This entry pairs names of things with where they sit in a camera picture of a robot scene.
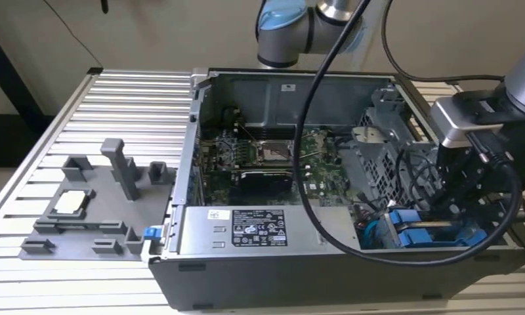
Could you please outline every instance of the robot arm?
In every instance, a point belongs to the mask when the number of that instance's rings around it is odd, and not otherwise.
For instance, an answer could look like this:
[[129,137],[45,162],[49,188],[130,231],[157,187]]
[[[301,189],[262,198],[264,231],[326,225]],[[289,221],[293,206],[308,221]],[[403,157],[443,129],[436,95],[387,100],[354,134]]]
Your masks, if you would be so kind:
[[443,134],[437,155],[443,187],[432,208],[444,211],[456,204],[489,214],[484,209],[492,204],[479,204],[479,198],[511,192],[507,174],[495,164],[511,162],[525,189],[525,56],[493,91],[439,99],[432,118]]
[[[257,21],[262,68],[288,68],[300,54],[325,54],[361,0],[320,0],[314,8],[304,0],[268,0]],[[342,52],[352,51],[364,33],[360,20]]]

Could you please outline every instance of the slotted aluminum surface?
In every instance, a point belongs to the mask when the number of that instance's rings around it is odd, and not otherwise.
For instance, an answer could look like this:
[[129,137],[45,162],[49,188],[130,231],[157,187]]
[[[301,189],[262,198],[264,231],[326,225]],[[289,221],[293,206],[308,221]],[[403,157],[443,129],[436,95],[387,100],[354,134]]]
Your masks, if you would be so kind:
[[[16,256],[64,178],[58,167],[68,154],[88,154],[93,164],[106,164],[98,145],[105,137],[120,137],[137,164],[162,160],[177,166],[188,82],[188,73],[104,71],[81,87],[81,104],[76,93],[50,140],[37,145],[42,154],[20,167],[0,195],[0,314],[177,313],[141,262],[21,261]],[[443,83],[416,86],[429,103],[456,92]],[[451,301],[261,308],[237,314],[525,315],[525,267],[487,277]]]

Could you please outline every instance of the white wall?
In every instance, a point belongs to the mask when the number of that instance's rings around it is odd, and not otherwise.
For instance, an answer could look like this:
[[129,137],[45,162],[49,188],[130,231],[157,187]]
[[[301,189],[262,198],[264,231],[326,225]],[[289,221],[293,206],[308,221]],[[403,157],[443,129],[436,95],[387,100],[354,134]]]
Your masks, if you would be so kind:
[[[258,0],[110,0],[106,15],[98,0],[49,2],[105,68],[257,66]],[[53,114],[96,62],[42,0],[0,0],[0,43]],[[396,0],[389,43],[413,74],[505,74],[525,49],[525,0]],[[300,68],[321,59],[304,57]],[[350,61],[341,56],[333,69],[349,70]],[[392,70],[377,40],[364,70]]]
[[[411,74],[504,75],[525,52],[525,0],[396,0],[387,29],[395,59]],[[364,71],[393,71],[379,32]]]
[[[257,67],[253,34],[258,0],[49,0],[105,68],[192,70]],[[41,104],[64,105],[97,66],[42,0],[0,0],[0,44]],[[321,57],[300,60],[316,67]],[[336,62],[346,69],[350,57]]]

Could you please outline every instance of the white component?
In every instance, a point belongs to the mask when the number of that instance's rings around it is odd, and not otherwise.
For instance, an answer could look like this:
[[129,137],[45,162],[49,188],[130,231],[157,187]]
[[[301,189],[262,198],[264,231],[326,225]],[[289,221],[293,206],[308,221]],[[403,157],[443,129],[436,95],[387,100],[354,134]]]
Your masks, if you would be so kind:
[[81,190],[70,190],[62,192],[54,206],[57,213],[72,215],[80,208],[85,199],[85,192]]
[[210,209],[208,210],[208,220],[229,220],[230,211]]

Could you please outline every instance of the sticker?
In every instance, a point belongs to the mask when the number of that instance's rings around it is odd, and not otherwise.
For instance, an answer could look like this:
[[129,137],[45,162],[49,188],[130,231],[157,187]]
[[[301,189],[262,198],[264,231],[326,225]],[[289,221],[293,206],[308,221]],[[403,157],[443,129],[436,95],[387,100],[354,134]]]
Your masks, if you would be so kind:
[[294,92],[296,91],[296,84],[282,84],[281,91],[282,92]]
[[229,220],[229,210],[208,210],[208,220]]
[[288,246],[284,210],[233,210],[233,246]]

